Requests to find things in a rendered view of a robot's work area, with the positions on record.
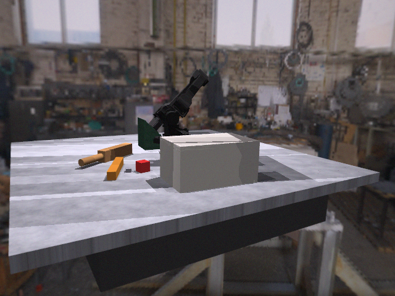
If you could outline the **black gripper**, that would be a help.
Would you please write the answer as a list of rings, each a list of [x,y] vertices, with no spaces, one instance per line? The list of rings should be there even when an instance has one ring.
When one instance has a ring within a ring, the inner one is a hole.
[[[171,132],[172,132],[172,129],[174,126],[171,126],[168,123],[164,122],[164,125],[162,125],[162,127],[164,127],[164,134],[162,134],[162,135],[163,136],[171,136]],[[153,139],[153,143],[160,144],[160,137],[163,137],[163,136],[156,136]]]

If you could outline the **red block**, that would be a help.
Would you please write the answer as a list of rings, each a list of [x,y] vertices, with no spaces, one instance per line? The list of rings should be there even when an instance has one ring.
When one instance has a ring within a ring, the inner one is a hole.
[[[136,161],[136,171],[140,173],[145,173],[150,171],[150,161],[138,160]]]

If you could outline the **orange block with cylindrical handle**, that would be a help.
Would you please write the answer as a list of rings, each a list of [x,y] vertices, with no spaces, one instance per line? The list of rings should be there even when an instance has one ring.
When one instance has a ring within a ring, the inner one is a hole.
[[[79,166],[89,165],[94,162],[109,162],[116,157],[124,157],[132,154],[132,143],[123,143],[116,146],[98,150],[98,154],[78,160]]]

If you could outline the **orange bar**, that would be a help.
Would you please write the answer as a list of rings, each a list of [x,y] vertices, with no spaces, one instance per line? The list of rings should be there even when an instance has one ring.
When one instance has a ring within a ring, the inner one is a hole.
[[[123,157],[116,157],[107,171],[107,180],[116,180],[123,167]]]

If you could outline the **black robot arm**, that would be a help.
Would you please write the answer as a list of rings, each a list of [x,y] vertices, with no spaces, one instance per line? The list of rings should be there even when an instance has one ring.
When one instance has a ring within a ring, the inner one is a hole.
[[[205,86],[208,82],[208,76],[201,69],[195,69],[190,78],[190,82],[171,102],[160,106],[153,113],[155,117],[149,122],[149,124],[155,130],[158,130],[165,122],[174,126],[171,136],[189,135],[188,128],[181,129],[179,128],[179,125],[176,127],[176,124],[179,122],[179,116],[183,118],[189,112],[189,107],[192,104],[192,98],[198,92],[200,87]]]

